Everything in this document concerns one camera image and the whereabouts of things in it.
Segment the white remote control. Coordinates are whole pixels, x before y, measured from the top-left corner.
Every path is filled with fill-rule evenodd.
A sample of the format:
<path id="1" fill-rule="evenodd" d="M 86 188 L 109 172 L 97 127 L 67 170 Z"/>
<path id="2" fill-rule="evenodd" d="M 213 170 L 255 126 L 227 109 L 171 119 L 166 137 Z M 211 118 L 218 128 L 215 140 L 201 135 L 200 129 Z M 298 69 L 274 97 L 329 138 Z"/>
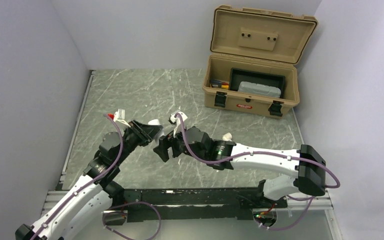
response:
<path id="1" fill-rule="evenodd" d="M 164 135 L 164 127 L 163 125 L 160 123 L 160 120 L 159 119 L 152 119 L 148 122 L 148 125 L 150 126 L 154 126 L 156 128 L 158 128 L 158 132 L 155 134 L 153 140 L 158 143 L 159 142 L 159 139 L 161 136 Z"/>

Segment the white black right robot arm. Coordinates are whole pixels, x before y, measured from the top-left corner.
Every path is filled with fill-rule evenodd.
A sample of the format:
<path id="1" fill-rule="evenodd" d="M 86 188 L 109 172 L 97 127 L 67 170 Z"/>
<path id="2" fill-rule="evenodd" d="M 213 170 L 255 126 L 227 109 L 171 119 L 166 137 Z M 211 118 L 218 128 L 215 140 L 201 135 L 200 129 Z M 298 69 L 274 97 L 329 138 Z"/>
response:
<path id="1" fill-rule="evenodd" d="M 262 169 L 277 172 L 278 177 L 258 183 L 255 200 L 262 208 L 295 193 L 321 197 L 327 188 L 326 162 L 312 146 L 306 144 L 299 149 L 270 150 L 215 140 L 197 127 L 179 127 L 161 135 L 153 151 L 164 162 L 185 154 L 220 171 Z"/>

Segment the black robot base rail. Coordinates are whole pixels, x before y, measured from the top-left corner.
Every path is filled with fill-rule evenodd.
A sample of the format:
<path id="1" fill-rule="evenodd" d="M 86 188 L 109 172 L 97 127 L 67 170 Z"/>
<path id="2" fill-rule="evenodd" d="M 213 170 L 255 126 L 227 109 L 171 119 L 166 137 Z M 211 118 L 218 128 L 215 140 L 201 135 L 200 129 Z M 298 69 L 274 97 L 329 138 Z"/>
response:
<path id="1" fill-rule="evenodd" d="M 269 200 L 256 187 L 125 189 L 112 202 L 127 222 L 150 220 L 252 220 L 252 213 L 286 209 L 285 197 Z"/>

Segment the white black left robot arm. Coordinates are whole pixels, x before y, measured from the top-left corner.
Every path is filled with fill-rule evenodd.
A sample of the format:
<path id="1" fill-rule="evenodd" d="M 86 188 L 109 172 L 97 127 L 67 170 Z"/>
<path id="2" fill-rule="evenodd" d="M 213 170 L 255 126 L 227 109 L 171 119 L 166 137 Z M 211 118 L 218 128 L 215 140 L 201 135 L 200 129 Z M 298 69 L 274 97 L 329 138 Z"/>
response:
<path id="1" fill-rule="evenodd" d="M 120 164 L 137 148 L 157 139 L 163 126 L 158 119 L 144 124 L 136 120 L 122 124 L 103 136 L 94 158 L 65 196 L 31 225 L 15 231 L 17 240 L 72 240 L 89 222 L 107 209 L 124 203 L 124 189 L 114 181 Z"/>

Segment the white pipe elbow fitting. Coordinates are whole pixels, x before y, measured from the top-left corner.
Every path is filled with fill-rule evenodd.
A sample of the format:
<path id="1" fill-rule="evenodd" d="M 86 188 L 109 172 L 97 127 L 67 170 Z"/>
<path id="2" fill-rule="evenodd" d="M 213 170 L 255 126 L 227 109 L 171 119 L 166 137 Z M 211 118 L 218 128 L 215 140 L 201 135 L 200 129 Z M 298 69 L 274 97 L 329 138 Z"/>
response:
<path id="1" fill-rule="evenodd" d="M 223 141 L 232 141 L 232 139 L 233 139 L 233 136 L 230 132 L 227 132 L 222 136 Z"/>

